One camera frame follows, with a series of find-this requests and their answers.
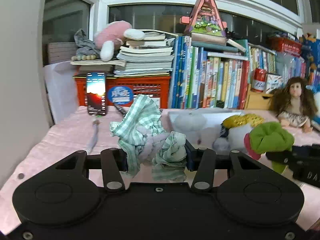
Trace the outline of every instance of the doll face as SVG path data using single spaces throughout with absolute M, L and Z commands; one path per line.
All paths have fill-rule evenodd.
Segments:
M 290 86 L 290 95 L 293 97 L 301 96 L 302 89 L 300 83 L 294 83 Z

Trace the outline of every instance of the pink bedspread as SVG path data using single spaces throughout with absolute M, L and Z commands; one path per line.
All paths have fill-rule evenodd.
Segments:
M 162 114 L 162 124 L 166 130 L 171 130 L 168 112 L 172 109 L 164 110 Z M 276 120 L 273 115 L 267 111 L 247 111 L 263 116 L 266 121 Z M 113 108 L 109 107 L 109 112 L 105 117 L 100 118 L 98 142 L 91 154 L 99 154 L 102 150 L 110 147 L 118 147 L 117 137 L 112 137 L 109 131 L 111 121 L 121 121 L 121 115 Z M 12 205 L 12 194 L 16 187 L 41 172 L 55 162 L 63 159 L 71 153 L 85 149 L 88 141 L 92 137 L 93 117 L 87 114 L 86 107 L 81 106 L 70 117 L 61 123 L 53 126 L 43 138 L 43 140 L 35 145 L 28 156 L 17 166 L 13 174 L 0 190 L 0 231 L 8 234 L 20 224 L 16 212 Z M 311 145 L 312 143 L 320 143 L 320 136 L 316 132 L 303 134 L 301 130 L 288 128 L 288 131 L 295 137 L 295 145 Z M 270 167 L 270 162 L 265 158 L 261 158 L 261 162 Z M 23 173 L 24 179 L 18 179 L 18 174 Z M 195 172 L 186 172 L 187 182 L 191 183 Z M 131 179 L 123 175 L 126 187 L 131 181 L 154 182 L 151 178 L 151 168 L 141 166 L 138 175 Z M 103 187 L 102 173 L 98 170 L 90 170 L 89 179 L 97 186 Z M 221 184 L 226 179 L 225 172 L 217 172 L 215 175 L 214 185 Z M 305 204 L 300 213 L 297 223 L 307 230 L 320 217 L 320 189 L 304 184 L 301 187 L 305 195 Z

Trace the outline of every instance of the doll hair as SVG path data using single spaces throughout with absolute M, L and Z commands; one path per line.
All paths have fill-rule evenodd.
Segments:
M 292 77 L 288 80 L 286 86 L 283 89 L 274 90 L 273 97 L 270 102 L 270 110 L 275 112 L 276 115 L 281 114 L 291 104 L 290 86 L 295 83 L 301 84 L 301 106 L 302 114 L 312 119 L 317 110 L 315 99 L 311 90 L 306 88 L 306 80 L 300 77 Z

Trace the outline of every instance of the yellow sequin fabric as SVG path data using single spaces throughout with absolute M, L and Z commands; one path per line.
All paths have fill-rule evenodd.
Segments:
M 252 127 L 264 123 L 264 118 L 256 114 L 233 115 L 225 119 L 222 124 L 225 128 L 233 128 L 250 123 Z

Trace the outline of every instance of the gray knitted fabric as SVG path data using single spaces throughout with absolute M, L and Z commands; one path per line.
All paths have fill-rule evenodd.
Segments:
M 76 55 L 77 56 L 88 56 L 88 55 L 96 55 L 100 57 L 100 51 L 96 48 L 96 44 L 87 38 L 83 29 L 77 30 L 74 35 L 75 43 L 78 46 Z

